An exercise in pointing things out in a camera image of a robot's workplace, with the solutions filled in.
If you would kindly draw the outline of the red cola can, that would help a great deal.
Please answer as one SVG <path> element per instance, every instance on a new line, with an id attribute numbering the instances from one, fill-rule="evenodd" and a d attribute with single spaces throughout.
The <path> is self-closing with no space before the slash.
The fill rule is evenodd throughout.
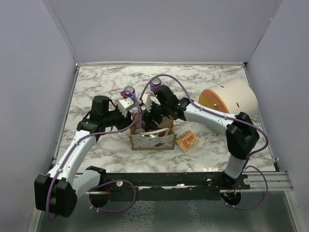
<path id="1" fill-rule="evenodd" d="M 145 130 L 143 128 L 137 128 L 134 131 L 134 135 L 136 135 L 136 136 L 140 136 L 143 133 L 145 133 Z"/>
<path id="2" fill-rule="evenodd" d="M 149 130 L 149 132 L 151 134 L 149 134 L 148 137 L 157 138 L 159 136 L 159 133 L 156 130 Z"/>

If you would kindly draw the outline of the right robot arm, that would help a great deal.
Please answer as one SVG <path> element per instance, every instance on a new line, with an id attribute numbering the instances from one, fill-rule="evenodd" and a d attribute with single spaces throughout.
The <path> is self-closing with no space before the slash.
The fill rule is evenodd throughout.
<path id="1" fill-rule="evenodd" d="M 226 136 L 230 157 L 224 169 L 222 184 L 227 189 L 237 186 L 245 163 L 260 138 L 248 114 L 223 113 L 195 103 L 188 97 L 178 99 L 166 85 L 158 87 L 154 96 L 159 103 L 154 102 L 148 94 L 141 97 L 146 108 L 143 120 L 150 128 L 155 129 L 155 124 L 167 117 L 199 123 Z"/>

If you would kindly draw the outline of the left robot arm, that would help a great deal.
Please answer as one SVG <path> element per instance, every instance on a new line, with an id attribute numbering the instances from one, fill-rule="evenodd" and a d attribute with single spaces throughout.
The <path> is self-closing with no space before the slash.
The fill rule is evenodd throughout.
<path id="1" fill-rule="evenodd" d="M 34 181 L 36 209 L 45 211 L 49 217 L 69 217 L 78 199 L 91 189 L 103 190 L 108 185 L 106 170 L 90 166 L 79 177 L 76 173 L 90 149 L 99 138 L 113 133 L 106 128 L 123 132 L 134 125 L 130 109 L 136 104 L 131 98 L 118 101 L 114 110 L 109 109 L 112 100 L 95 96 L 86 116 L 78 123 L 73 141 L 61 159 L 47 174 L 40 174 Z"/>

